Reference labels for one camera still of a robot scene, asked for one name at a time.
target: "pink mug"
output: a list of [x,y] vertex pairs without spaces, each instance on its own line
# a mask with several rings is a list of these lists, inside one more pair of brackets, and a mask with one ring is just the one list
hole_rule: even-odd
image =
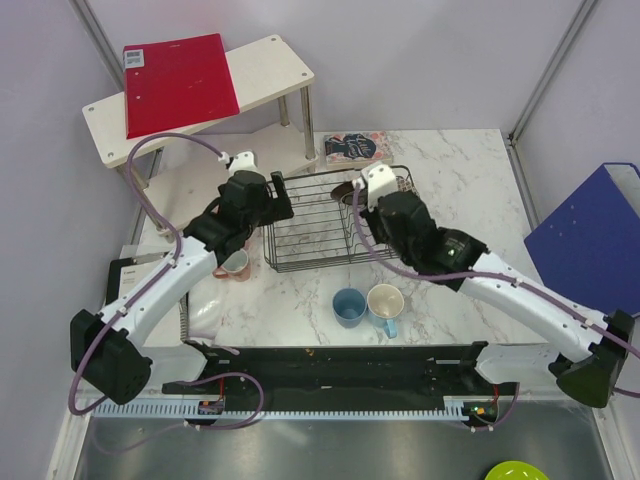
[[244,282],[251,277],[251,263],[245,249],[233,253],[221,267],[216,268],[213,276],[218,279],[231,278],[236,282]]

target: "green plate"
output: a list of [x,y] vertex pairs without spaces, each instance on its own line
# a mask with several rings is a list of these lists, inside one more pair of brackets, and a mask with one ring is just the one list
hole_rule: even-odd
[[493,467],[485,480],[549,480],[549,477],[533,465],[510,461]]

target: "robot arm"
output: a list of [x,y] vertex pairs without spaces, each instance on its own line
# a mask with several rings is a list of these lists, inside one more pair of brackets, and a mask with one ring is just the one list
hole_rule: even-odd
[[[107,332],[92,355],[83,378],[118,404],[135,398],[151,384],[196,379],[206,358],[189,345],[144,347],[157,323],[196,283],[242,248],[258,226],[293,217],[279,172],[271,175],[277,197],[256,168],[251,152],[228,165],[230,178],[218,187],[220,197],[184,230],[179,258],[169,255],[125,296],[93,315],[82,310],[71,321],[71,366],[77,370],[89,345],[118,312],[122,318]],[[170,268],[148,288],[148,279]],[[127,298],[140,295],[127,310]]]
[[[527,278],[465,232],[438,227],[417,195],[398,191],[395,175],[386,165],[371,165],[356,182],[361,188],[367,186],[367,209],[361,216],[377,243],[390,245],[404,264],[421,275],[445,275],[434,283],[493,305],[549,342],[531,347],[485,344],[476,370],[486,380],[548,383],[546,377],[555,377],[560,389],[581,403],[607,404],[627,352],[589,327],[595,325],[628,342],[634,325],[631,316],[621,311],[608,316],[578,305]],[[470,271],[486,275],[446,277]],[[586,323],[559,305],[582,315]]]

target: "book cover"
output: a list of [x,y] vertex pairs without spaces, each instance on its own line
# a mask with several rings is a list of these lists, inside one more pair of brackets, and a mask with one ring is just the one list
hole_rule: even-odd
[[382,161],[393,163],[386,132],[336,133],[324,138],[327,169],[364,168]]

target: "metal frame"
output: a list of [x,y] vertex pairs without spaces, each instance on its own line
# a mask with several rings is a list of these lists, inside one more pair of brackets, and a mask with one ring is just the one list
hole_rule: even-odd
[[529,121],[531,120],[531,116],[535,112],[536,108],[540,105],[540,102],[544,98],[544,94],[547,92],[549,85],[558,74],[560,67],[564,64],[567,59],[571,48],[575,45],[576,39],[578,35],[584,28],[587,20],[591,17],[591,14],[594,12],[596,5],[598,5],[600,0],[582,0],[582,3],[578,7],[575,15],[571,19],[567,30],[564,32],[560,43],[556,47],[553,55],[551,55],[551,59],[549,59],[549,63],[542,72],[542,76],[538,80],[535,88],[533,89],[533,93],[529,97],[527,104],[525,105],[520,117],[516,121],[513,130],[509,135],[509,139],[516,143],[522,134],[524,133]]
[[124,74],[121,59],[116,55],[111,42],[107,38],[98,17],[89,5],[88,0],[69,0],[71,7],[78,15],[78,19],[84,25],[84,29],[95,45],[100,58],[104,62],[111,78],[120,90],[124,90]]
[[582,0],[582,3],[578,7],[578,10],[562,35],[560,43],[558,43],[558,46],[553,52],[553,55],[551,55],[540,79],[536,83],[533,92],[529,96],[526,105],[522,109],[513,129],[505,137],[505,148],[507,149],[511,168],[513,169],[513,174],[516,178],[518,189],[520,190],[520,196],[524,203],[527,220],[529,221],[529,226],[532,230],[540,225],[540,215],[537,212],[535,201],[531,194],[531,188],[527,181],[522,154],[518,148],[518,141],[522,138],[533,114],[544,99],[546,92],[560,71],[560,68],[567,60],[571,49],[576,43],[578,35],[583,31],[584,26],[589,18],[591,18],[599,1],[600,0]]

